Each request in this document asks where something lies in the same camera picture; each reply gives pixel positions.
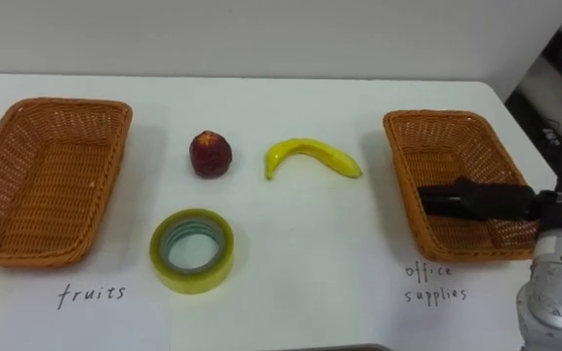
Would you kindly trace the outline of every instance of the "red apple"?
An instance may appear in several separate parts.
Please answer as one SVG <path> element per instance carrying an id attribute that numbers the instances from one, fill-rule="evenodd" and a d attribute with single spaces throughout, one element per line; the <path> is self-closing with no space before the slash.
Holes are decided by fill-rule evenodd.
<path id="1" fill-rule="evenodd" d="M 205 131 L 190 144 L 190 162 L 199 176 L 222 176 L 231 164 L 231 146 L 218 133 Z"/>

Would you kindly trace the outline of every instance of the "banana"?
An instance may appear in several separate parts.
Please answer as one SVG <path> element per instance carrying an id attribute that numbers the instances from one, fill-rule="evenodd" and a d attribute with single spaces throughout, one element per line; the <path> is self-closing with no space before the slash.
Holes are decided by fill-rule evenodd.
<path id="1" fill-rule="evenodd" d="M 335 147 L 312 138 L 291 138 L 274 144 L 268 150 L 265 157 L 266 178 L 272 179 L 274 170 L 281 162 L 296 154 L 314 157 L 343 176 L 357 178 L 362 175 L 355 160 Z"/>

